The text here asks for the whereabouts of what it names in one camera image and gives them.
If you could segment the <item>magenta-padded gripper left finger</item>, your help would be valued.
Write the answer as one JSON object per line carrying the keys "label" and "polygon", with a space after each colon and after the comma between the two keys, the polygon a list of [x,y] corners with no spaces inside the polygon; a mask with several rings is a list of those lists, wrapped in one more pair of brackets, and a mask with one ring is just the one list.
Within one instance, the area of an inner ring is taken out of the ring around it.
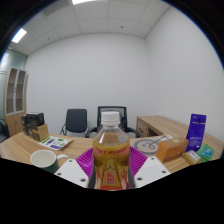
{"label": "magenta-padded gripper left finger", "polygon": [[87,150],[77,159],[68,159],[55,175],[78,186],[93,188],[96,181],[93,149]]}

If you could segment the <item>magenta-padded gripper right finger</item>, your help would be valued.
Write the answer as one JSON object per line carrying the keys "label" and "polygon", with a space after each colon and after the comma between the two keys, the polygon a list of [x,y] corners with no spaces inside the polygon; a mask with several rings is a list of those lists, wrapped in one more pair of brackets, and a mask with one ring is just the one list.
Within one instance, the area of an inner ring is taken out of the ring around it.
{"label": "magenta-padded gripper right finger", "polygon": [[140,188],[170,175],[168,169],[155,157],[147,157],[131,147],[129,156],[129,187]]}

